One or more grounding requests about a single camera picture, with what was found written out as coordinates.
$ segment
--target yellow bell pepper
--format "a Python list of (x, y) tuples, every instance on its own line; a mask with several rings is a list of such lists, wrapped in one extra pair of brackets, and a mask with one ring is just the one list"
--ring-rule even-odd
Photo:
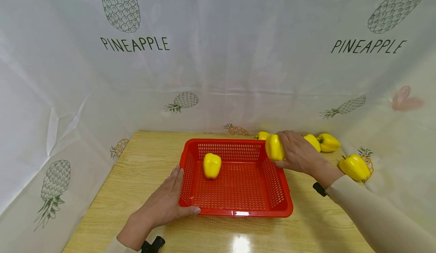
[(304, 139), (309, 141), (310, 144), (319, 152), (321, 152), (321, 147), (319, 146), (318, 139), (314, 135), (308, 134), (307, 136), (303, 136)]
[(269, 135), (265, 142), (266, 155), (271, 160), (282, 161), (285, 160), (285, 152), (283, 146), (279, 141), (278, 135)]
[(339, 161), (339, 168), (350, 178), (355, 181), (362, 181), (370, 177), (371, 172), (360, 156), (350, 155), (348, 157), (342, 156), (344, 159)]
[(266, 141), (266, 138), (269, 136), (268, 132), (259, 132), (257, 133), (257, 135), (254, 137), (254, 139), (258, 139), (260, 141)]
[(330, 134), (323, 133), (316, 139), (319, 141), (322, 152), (334, 152), (341, 147), (341, 143)]
[(203, 172), (207, 179), (216, 179), (221, 170), (221, 157), (206, 153), (203, 159)]

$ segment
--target basket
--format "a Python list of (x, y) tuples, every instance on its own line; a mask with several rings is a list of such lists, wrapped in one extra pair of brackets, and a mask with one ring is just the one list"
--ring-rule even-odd
[[(203, 174), (206, 153), (222, 160), (214, 180)], [(179, 204), (200, 207), (200, 215), (288, 217), (293, 211), (285, 173), (266, 155), (265, 141), (190, 139), (180, 167), (184, 176)]]

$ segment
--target beige sleeve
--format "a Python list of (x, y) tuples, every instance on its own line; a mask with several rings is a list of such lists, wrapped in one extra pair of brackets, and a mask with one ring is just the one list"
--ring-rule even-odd
[(376, 253), (436, 252), (436, 239), (418, 224), (348, 176), (326, 190), (348, 214)]
[(125, 247), (123, 244), (121, 244), (117, 238), (115, 237), (110, 245), (106, 248), (104, 253), (140, 253), (140, 251), (135, 251), (133, 249)]

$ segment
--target pineapple print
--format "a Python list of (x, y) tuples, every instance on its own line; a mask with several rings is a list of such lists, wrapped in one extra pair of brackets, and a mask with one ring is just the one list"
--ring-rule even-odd
[(126, 145), (129, 143), (129, 140), (124, 138), (121, 139), (118, 144), (114, 147), (110, 147), (110, 157), (112, 159), (115, 158), (115, 156), (118, 158), (121, 156), (121, 153), (123, 153), (124, 149), (126, 148)]
[(132, 33), (139, 28), (141, 16), (138, 0), (101, 0), (104, 13), (114, 28)]
[(55, 161), (48, 168), (41, 189), (44, 205), (38, 211), (38, 218), (34, 221), (38, 221), (35, 230), (40, 226), (44, 228), (49, 219), (56, 218), (56, 212), (60, 210), (59, 205), (65, 203), (62, 201), (61, 195), (68, 188), (70, 176), (71, 167), (67, 160)]
[(229, 130), (230, 135), (243, 135), (243, 136), (248, 136), (248, 131), (245, 130), (243, 127), (239, 127), (239, 126), (233, 126), (233, 124), (228, 123), (227, 125), (223, 126), (224, 129)]
[(421, 0), (384, 0), (368, 20), (368, 28), (376, 34), (393, 29)]
[(175, 99), (174, 103), (170, 103), (164, 107), (165, 111), (171, 111), (171, 113), (181, 113), (181, 108), (190, 108), (199, 102), (198, 97), (192, 92), (183, 92), (179, 94)]
[(341, 106), (339, 106), (336, 109), (327, 110), (326, 112), (321, 112), (321, 116), (323, 119), (330, 119), (333, 118), (336, 114), (347, 114), (352, 112), (352, 110), (356, 109), (357, 107), (361, 107), (366, 102), (365, 96), (360, 96), (358, 98), (354, 98), (352, 100), (349, 100), (345, 103), (343, 103)]
[[(364, 161), (366, 162), (366, 165), (368, 166), (368, 169), (372, 175), (372, 173), (374, 171), (374, 167), (373, 167), (372, 160), (370, 157), (373, 154), (373, 152), (371, 152), (370, 149), (364, 149), (362, 147), (360, 147), (358, 149), (358, 152), (359, 152), (359, 156), (361, 156), (364, 159)], [(371, 175), (367, 179), (362, 180), (362, 182), (365, 183), (371, 177)]]

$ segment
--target table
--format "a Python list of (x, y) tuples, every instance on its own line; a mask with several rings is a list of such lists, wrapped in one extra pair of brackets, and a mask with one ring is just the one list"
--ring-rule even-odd
[[(131, 213), (158, 188), (179, 163), (191, 138), (247, 138), (195, 133), (136, 132), (95, 197), (63, 253), (101, 253)], [(337, 163), (343, 152), (324, 154)], [(285, 170), (294, 211), (289, 218), (196, 216), (155, 228), (161, 252), (366, 253), (373, 252), (345, 212), (313, 188), (314, 180)]]

